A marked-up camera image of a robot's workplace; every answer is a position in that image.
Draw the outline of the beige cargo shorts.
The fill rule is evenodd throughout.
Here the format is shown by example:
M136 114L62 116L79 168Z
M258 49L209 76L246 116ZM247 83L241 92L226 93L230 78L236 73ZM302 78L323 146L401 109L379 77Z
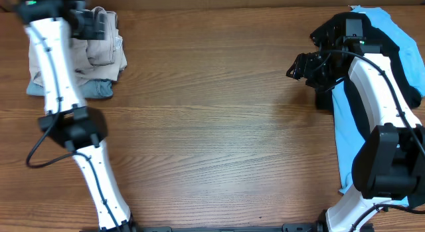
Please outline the beige cargo shorts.
M72 59L78 85L95 79L117 81L120 72L127 66L116 12L102 7L95 7L92 12L104 17L106 35L104 40L72 39Z

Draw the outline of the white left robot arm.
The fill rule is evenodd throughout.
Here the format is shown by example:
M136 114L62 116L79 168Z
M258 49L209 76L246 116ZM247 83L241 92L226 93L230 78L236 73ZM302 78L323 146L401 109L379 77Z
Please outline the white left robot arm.
M98 215L99 231L136 231L129 206L122 197L110 165L106 119L87 106L77 88L71 40L101 40L105 19L86 9L86 0L19 0L14 6L36 52L44 86L45 115L38 119L43 132L28 154L31 158L47 137L67 154L29 168L47 167L73 158L90 191Z

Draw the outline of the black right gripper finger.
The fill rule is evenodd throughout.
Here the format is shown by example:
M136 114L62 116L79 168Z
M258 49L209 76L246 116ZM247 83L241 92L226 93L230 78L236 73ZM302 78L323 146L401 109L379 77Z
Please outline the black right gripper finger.
M291 65L291 67L287 70L286 76L296 80L303 78L304 73L302 65L298 62L293 63L293 65Z
M308 53L300 53L295 61L294 64L306 64L307 60L309 59L309 54Z

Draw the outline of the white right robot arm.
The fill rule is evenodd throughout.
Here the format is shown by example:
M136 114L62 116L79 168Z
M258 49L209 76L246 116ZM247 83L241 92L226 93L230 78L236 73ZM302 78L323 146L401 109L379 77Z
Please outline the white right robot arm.
M311 34L287 76L314 88L316 106L333 112L343 197L315 223L285 231L372 231L370 219L396 209L424 213L424 125L413 113L396 37L362 13L340 13Z

